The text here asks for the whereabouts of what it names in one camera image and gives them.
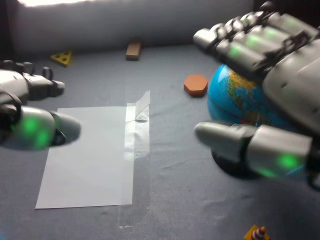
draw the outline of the blue globe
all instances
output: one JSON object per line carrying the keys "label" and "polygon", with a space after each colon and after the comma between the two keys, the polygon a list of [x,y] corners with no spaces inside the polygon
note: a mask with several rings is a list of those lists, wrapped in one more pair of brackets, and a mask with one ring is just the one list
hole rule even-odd
{"label": "blue globe", "polygon": [[266,104],[259,86],[226,65],[221,65],[211,80],[208,88],[208,109],[213,120],[292,129],[287,121]]}

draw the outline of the gray tablecloth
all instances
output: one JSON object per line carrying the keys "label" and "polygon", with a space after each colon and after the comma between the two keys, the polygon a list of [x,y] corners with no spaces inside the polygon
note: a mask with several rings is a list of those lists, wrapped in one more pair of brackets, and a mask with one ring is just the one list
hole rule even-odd
{"label": "gray tablecloth", "polygon": [[46,110],[125,106],[150,90],[150,154],[135,159],[132,205],[35,210],[48,150],[0,148],[3,240],[240,240],[253,224],[273,240],[320,239],[319,193],[303,182],[229,176],[194,137],[210,120],[207,98],[186,94],[184,79],[210,79],[219,66],[194,46],[146,48],[137,62],[124,50],[75,54],[67,68],[29,61],[66,84],[63,96],[30,102]]}

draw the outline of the orange and white cone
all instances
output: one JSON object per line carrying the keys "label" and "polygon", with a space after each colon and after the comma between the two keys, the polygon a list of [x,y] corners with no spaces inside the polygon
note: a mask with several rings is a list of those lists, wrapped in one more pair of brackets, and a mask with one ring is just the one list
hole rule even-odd
{"label": "orange and white cone", "polygon": [[264,240],[266,235],[266,227],[261,227],[252,233],[252,240]]}

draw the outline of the white paper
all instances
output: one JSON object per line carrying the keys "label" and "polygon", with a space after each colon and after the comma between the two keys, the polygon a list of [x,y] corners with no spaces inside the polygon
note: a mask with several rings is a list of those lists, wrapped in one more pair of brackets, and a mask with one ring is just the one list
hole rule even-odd
{"label": "white paper", "polygon": [[146,102],[60,108],[58,112],[81,122],[81,136],[73,144],[49,150],[35,208],[132,204],[135,121],[128,120],[135,119]]}

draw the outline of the bright window light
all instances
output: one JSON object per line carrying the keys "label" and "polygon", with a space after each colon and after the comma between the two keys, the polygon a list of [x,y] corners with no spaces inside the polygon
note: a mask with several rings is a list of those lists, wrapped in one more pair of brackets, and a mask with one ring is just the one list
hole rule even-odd
{"label": "bright window light", "polygon": [[43,5],[55,5],[55,4],[74,4],[78,2],[93,2],[95,0],[18,0],[19,3],[26,7],[37,7]]}

